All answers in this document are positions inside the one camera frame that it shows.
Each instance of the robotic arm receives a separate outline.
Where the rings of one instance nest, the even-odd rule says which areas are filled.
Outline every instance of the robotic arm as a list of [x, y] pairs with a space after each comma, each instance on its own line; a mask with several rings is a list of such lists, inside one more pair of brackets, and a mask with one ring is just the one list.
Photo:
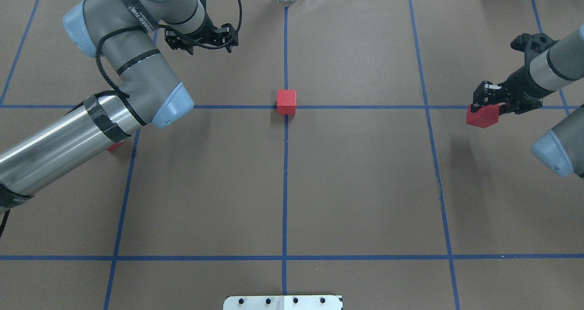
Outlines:
[[[153, 122], [164, 128], [193, 109], [194, 102], [147, 33], [159, 27], [173, 49], [238, 45], [230, 24], [216, 28], [201, 0], [84, 0], [63, 18], [65, 31], [113, 88], [84, 100], [63, 118], [0, 154], [0, 213], [99, 152]], [[114, 67], [115, 85], [100, 56]]]
[[[584, 77], [584, 25], [559, 41], [543, 33], [523, 34], [511, 48], [524, 52], [525, 65], [501, 84], [480, 83], [467, 109], [468, 124], [484, 128], [502, 114], [540, 108], [542, 98]], [[584, 108], [549, 130], [532, 152], [559, 175], [574, 172], [584, 179]]]

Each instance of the silver metal tube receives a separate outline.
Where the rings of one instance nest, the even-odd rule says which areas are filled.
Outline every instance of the silver metal tube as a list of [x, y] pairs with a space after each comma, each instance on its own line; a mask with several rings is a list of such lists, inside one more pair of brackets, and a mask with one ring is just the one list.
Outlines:
[[[117, 96], [100, 103], [126, 133], [140, 127]], [[81, 106], [0, 154], [0, 183], [17, 194], [33, 195], [111, 145]]]

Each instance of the red block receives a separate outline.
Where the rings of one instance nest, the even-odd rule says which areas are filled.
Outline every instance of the red block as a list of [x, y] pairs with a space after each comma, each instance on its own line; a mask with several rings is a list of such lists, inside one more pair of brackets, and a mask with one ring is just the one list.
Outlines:
[[117, 144], [114, 144], [113, 146], [108, 148], [108, 152], [113, 153], [115, 151], [115, 149], [117, 149], [119, 146], [121, 146], [121, 144], [124, 143], [123, 141]]
[[467, 108], [467, 124], [486, 128], [499, 121], [499, 106], [489, 105], [480, 108], [476, 112], [471, 112], [471, 106]]
[[296, 90], [279, 89], [276, 100], [276, 112], [280, 115], [296, 114]]

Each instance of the gray robot arm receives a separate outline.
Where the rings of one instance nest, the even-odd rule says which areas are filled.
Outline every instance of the gray robot arm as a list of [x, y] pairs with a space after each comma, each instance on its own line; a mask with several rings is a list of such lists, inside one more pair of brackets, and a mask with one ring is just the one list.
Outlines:
[[[483, 81], [473, 94], [467, 122], [493, 110], [498, 117], [540, 108], [542, 98], [584, 77], [584, 25], [560, 41], [542, 33], [523, 34], [511, 47], [524, 52], [525, 65], [501, 84]], [[576, 173], [584, 179], [584, 108], [550, 129], [532, 145], [532, 152], [559, 175]]]
[[193, 109], [183, 83], [147, 34], [158, 28], [158, 21], [173, 30], [165, 35], [173, 48], [197, 45], [231, 51], [237, 45], [237, 31], [231, 25], [215, 28], [200, 0], [81, 2], [63, 19], [67, 34], [88, 56], [103, 54], [122, 83], [117, 87], [111, 82], [113, 91], [90, 96], [63, 118], [0, 153], [0, 213], [23, 204], [143, 125], [153, 122], [164, 128]]

